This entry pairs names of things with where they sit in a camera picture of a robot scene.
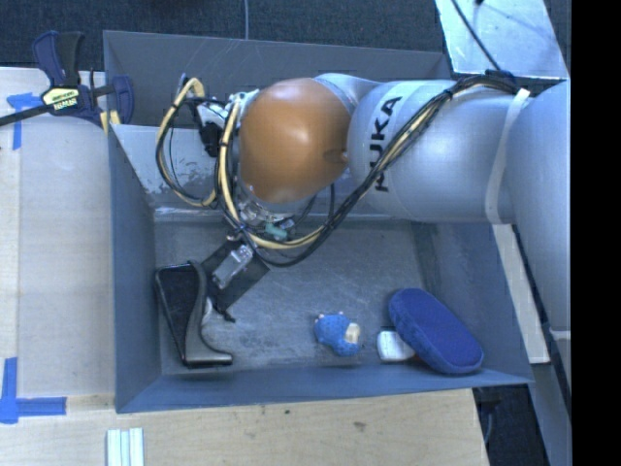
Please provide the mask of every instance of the wires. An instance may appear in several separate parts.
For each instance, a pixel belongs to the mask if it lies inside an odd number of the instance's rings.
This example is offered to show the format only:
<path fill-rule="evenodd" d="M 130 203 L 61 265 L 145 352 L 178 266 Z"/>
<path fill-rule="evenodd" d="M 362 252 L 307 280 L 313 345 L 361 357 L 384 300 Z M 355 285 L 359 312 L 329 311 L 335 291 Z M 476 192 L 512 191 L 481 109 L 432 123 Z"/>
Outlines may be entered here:
<path fill-rule="evenodd" d="M 381 177 L 382 173 L 392 167 L 401 155 L 405 153 L 416 142 L 416 140 L 418 140 L 418 138 L 425 132 L 427 127 L 434 120 L 441 108 L 446 103 L 450 102 L 456 95 L 480 86 L 491 87 L 512 94 L 515 94 L 518 89 L 510 79 L 491 73 L 486 75 L 470 76 L 459 80 L 451 88 L 446 89 L 429 100 L 405 123 L 405 125 L 386 145 L 382 156 L 369 172 L 367 178 L 341 203 L 339 208 L 331 215 L 330 218 L 326 220 L 326 222 L 306 237 L 285 243 L 269 241 L 266 239 L 257 240 L 258 237 L 250 233 L 246 233 L 241 225 L 240 229 L 245 233 L 246 238 L 250 240 L 256 253 L 263 260 L 265 260 L 265 262 L 278 267 L 293 266 L 309 257 L 328 239 L 332 232 L 341 225 L 349 212 L 371 189 L 371 187 Z M 239 222 L 236 215 L 234 215 L 234 220 Z M 262 253 L 259 249 L 261 247 L 276 250 L 296 249 L 299 247 L 306 248 L 295 258 L 292 258 L 287 262 L 279 262 L 274 261 Z"/>
<path fill-rule="evenodd" d="M 215 195 L 216 195 L 215 189 L 213 189 L 212 192 L 204 198 L 190 195 L 180 186 L 179 180 L 177 180 L 177 175 L 174 174 L 173 176 L 171 176 L 168 170 L 168 167 L 166 165 L 165 157 L 164 157 L 164 142 L 166 140 L 166 135 L 168 134 L 168 131 L 171 128 L 173 120 L 175 116 L 177 115 L 177 113 L 179 112 L 179 109 L 181 108 L 182 105 L 186 104 L 187 102 L 186 97 L 187 97 L 187 94 L 190 92 L 190 90 L 193 90 L 196 96 L 198 97 L 194 99 L 195 101 L 200 101 L 204 99 L 205 89 L 203 88 L 203 85 L 197 79 L 192 78 L 187 83 L 185 83 L 179 95 L 173 102 L 173 105 L 170 107 L 170 109 L 168 110 L 164 118 L 162 119 L 162 123 L 160 124 L 160 127 L 157 131 L 156 146 L 155 146 L 155 161 L 157 163 L 157 169 L 159 170 L 160 175 L 162 176 L 164 181 L 167 183 L 167 185 L 176 193 L 176 195 L 181 200 L 183 200 L 187 204 L 190 204 L 191 206 L 194 206 L 194 207 L 207 207 L 215 199 Z"/>
<path fill-rule="evenodd" d="M 244 39 L 247 40 L 249 36 L 248 32 L 248 0 L 244 0 Z"/>
<path fill-rule="evenodd" d="M 233 177 L 233 171 L 230 170 L 231 157 L 229 152 L 241 111 L 241 99 L 239 97 L 234 98 L 229 116 L 227 117 L 224 125 L 224 132 L 219 143 L 219 151 L 216 160 L 216 180 L 214 182 L 214 189 L 208 197 L 204 199 L 197 199 L 196 197 L 187 195 L 182 188 L 179 188 L 179 186 L 172 181 L 172 178 L 170 178 L 170 175 L 168 174 L 168 171 L 163 163 L 161 150 L 161 146 L 163 145 L 163 140 L 166 132 L 168 131 L 168 127 L 170 126 L 171 119 L 185 101 L 185 97 L 189 90 L 193 89 L 199 98 L 203 97 L 204 88 L 196 79 L 192 79 L 187 82 L 162 121 L 162 125 L 160 126 L 160 130 L 158 132 L 157 142 L 158 167 L 160 168 L 162 176 L 175 191 L 175 193 L 191 205 L 205 207 L 211 204 L 215 200 L 216 196 L 218 196 L 221 199 L 224 213 L 230 223 L 236 228 L 236 231 L 244 235 L 246 241 L 254 248 L 257 255 L 259 255 L 259 257 L 261 257 L 265 262 L 278 267 L 292 266 L 309 257 L 328 239 L 328 237 L 341 225 L 353 207 L 366 195 L 382 174 L 390 169 L 393 164 L 399 160 L 401 155 L 403 155 L 418 140 L 418 138 L 420 138 L 446 103 L 450 102 L 459 94 L 481 86 L 499 89 L 511 94 L 515 94 L 518 89 L 511 78 L 505 78 L 497 72 L 489 71 L 485 75 L 465 77 L 457 81 L 450 88 L 427 101 L 427 103 L 425 103 L 387 143 L 381 157 L 376 162 L 376 165 L 370 170 L 366 179 L 344 199 L 336 210 L 335 189 L 334 185 L 331 185 L 330 208 L 327 218 L 320 226 L 301 238 L 285 241 L 277 241 L 266 238 L 265 234 L 262 233 L 261 230 L 246 225 L 242 222 L 239 216 L 234 199 L 233 184 L 235 183 L 235 178 Z M 307 206 L 303 212 L 303 216 L 305 216 L 305 214 L 309 211 L 310 206 Z M 280 254 L 282 251 L 299 249 L 302 249 L 302 251 L 295 257 L 288 257 Z M 275 251 L 280 254 L 281 257 L 285 257 L 288 260 L 274 260 L 265 253 L 265 250 Z"/>
<path fill-rule="evenodd" d="M 457 0 L 450 0 L 450 1 L 453 3 L 453 6 L 455 7 L 455 10 L 457 11 L 457 14 L 459 14 L 459 17 L 464 21 L 464 24 L 466 24 L 466 27 L 468 28 L 468 31 L 470 31 L 470 34 L 473 36 L 474 40 L 476 41 L 476 44 L 480 47 L 480 49 L 485 54 L 487 59 L 492 63 L 492 65 L 494 66 L 494 68 L 497 71 L 502 71 L 501 66 L 498 64 L 498 62 L 496 62 L 496 60 L 494 59 L 492 54 L 489 52 L 489 50 L 483 45 L 483 42 L 481 42 L 480 38 L 476 35 L 476 32 L 473 30 L 473 27 L 470 26 L 470 23 L 466 19 L 466 16 L 464 15 L 463 11 L 461 10 L 461 7 L 459 7 L 459 4 L 457 3 Z"/>

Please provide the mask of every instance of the white object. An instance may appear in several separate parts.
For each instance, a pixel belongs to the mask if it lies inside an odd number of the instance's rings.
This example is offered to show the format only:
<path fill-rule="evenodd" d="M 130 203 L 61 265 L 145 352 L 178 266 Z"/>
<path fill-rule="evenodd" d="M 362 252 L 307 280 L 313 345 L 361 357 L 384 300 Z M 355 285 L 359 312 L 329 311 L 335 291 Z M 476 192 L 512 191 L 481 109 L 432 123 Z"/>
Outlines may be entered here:
<path fill-rule="evenodd" d="M 396 331 L 380 331 L 377 335 L 377 353 L 385 362 L 405 361 L 414 357 L 416 352 L 399 336 Z"/>
<path fill-rule="evenodd" d="M 108 430 L 106 456 L 108 466 L 145 466 L 143 429 Z"/>

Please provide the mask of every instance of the yellow cable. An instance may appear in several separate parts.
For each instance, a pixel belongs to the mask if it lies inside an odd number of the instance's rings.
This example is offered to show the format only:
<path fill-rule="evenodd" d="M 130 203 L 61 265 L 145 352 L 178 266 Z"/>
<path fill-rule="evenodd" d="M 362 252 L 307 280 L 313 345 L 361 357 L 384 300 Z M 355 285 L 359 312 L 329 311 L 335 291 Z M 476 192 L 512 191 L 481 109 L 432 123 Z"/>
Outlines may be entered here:
<path fill-rule="evenodd" d="M 239 114 L 239 110 L 240 110 L 240 102 L 239 100 L 236 100 L 235 103 L 233 104 L 233 108 L 231 110 L 231 115 L 229 116 L 229 120 L 224 128 L 224 134 L 222 135 L 222 143 L 221 143 L 220 152 L 218 155 L 219 157 L 218 184 L 220 188 L 222 189 L 222 196 L 224 197 L 226 208 L 228 209 L 229 213 L 231 213 L 231 216 L 233 216 L 233 218 L 237 221 L 240 220 L 240 217 L 237 212 L 237 209 L 235 208 L 235 203 L 233 202 L 233 198 L 231 197 L 231 189 L 228 184 L 227 171 L 226 171 L 226 159 L 227 159 L 226 155 L 228 152 L 228 145 L 229 145 L 229 141 L 231 138 L 231 134 L 233 133 L 233 126 L 237 122 L 237 116 Z M 248 236 L 259 247 L 263 247 L 265 249 L 290 250 L 290 249 L 296 249 L 297 247 L 301 247 L 301 246 L 312 243 L 317 238 L 317 236 L 319 235 L 322 229 L 323 229 L 323 226 L 320 226 L 319 228 L 311 232 L 309 235 L 296 239 L 296 240 L 289 240 L 288 242 L 273 242 L 270 240 L 262 239 L 252 233 L 248 233 Z"/>
<path fill-rule="evenodd" d="M 179 92 L 179 95 L 177 95 L 177 98 L 173 102 L 173 105 L 171 106 L 171 108 L 168 110 L 168 112 L 162 119 L 162 122 L 157 131 L 157 136 L 155 137 L 156 145 L 159 144 L 161 138 L 166 134 L 167 126 L 168 126 L 168 123 L 170 122 L 171 117 L 179 109 L 181 102 L 185 99 L 190 89 L 194 91 L 194 94 L 196 96 L 199 96 L 199 97 L 205 96 L 205 88 L 203 87 L 203 84 L 196 78 L 192 78 L 191 80 L 189 80 L 183 86 L 183 88 Z M 165 163 L 166 161 L 164 160 L 163 150 L 161 150 L 157 154 L 157 160 L 159 162 L 159 166 L 162 169 L 162 171 L 166 174 L 167 178 L 171 180 L 172 179 L 171 175 L 168 173 L 168 169 L 166 168 L 166 163 Z M 215 189 L 213 189 L 212 192 L 207 197 L 199 201 L 186 197 L 185 195 L 183 195 L 181 192 L 179 192 L 173 187 L 171 187 L 171 189 L 176 193 L 178 198 L 180 198 L 183 202 L 186 202 L 187 204 L 194 206 L 194 207 L 207 207 L 209 206 L 211 202 L 213 202 L 213 200 L 215 200 Z"/>

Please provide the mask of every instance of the white strap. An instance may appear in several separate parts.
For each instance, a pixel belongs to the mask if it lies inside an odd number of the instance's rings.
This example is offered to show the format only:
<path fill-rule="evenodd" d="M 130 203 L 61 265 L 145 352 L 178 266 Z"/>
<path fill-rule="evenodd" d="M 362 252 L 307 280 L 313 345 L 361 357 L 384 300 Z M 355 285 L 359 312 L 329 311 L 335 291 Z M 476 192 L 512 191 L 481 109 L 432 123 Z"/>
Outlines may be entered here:
<path fill-rule="evenodd" d="M 489 181 L 487 182 L 487 191 L 485 192 L 485 215 L 487 219 L 494 224 L 501 224 L 503 221 L 498 214 L 498 199 L 501 192 L 501 182 L 503 181 L 503 174 L 507 166 L 507 139 L 511 126 L 517 120 L 520 111 L 526 104 L 526 100 L 530 96 L 531 92 L 527 89 L 521 88 L 517 94 L 513 97 L 507 110 L 507 117 L 505 118 L 505 126 L 503 127 L 503 133 L 501 134 L 501 140 L 496 150 L 496 158 L 492 165 L 492 172 L 489 175 Z"/>

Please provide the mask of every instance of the blue tape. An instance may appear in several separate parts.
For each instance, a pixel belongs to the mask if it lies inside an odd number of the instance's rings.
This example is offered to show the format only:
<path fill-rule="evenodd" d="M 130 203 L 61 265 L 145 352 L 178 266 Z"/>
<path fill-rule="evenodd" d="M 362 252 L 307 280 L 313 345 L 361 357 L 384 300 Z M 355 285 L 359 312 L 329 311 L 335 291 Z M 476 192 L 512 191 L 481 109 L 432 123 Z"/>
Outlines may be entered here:
<path fill-rule="evenodd" d="M 39 107 L 43 105 L 41 98 L 32 93 L 21 93 L 19 95 L 9 95 L 7 102 L 13 107 L 16 112 L 23 111 L 24 109 L 31 109 L 33 107 Z M 21 121 L 16 122 L 13 128 L 13 150 L 17 150 L 21 147 Z"/>
<path fill-rule="evenodd" d="M 67 397 L 17 398 L 17 358 L 4 361 L 0 423 L 15 424 L 21 416 L 64 416 Z"/>

